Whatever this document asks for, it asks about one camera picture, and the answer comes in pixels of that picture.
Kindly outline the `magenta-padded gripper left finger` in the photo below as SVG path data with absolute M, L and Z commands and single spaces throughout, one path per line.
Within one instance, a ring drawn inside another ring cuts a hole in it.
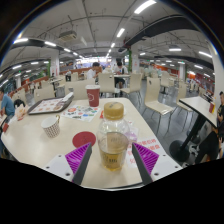
M 65 180 L 80 185 L 92 153 L 92 145 L 87 143 L 66 155 L 56 155 L 44 169 Z

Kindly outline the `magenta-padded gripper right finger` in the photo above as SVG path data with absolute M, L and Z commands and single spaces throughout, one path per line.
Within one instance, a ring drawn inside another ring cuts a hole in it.
M 157 154 L 137 143 L 132 144 L 132 153 L 144 185 L 150 184 L 182 169 L 182 167 L 166 153 Z

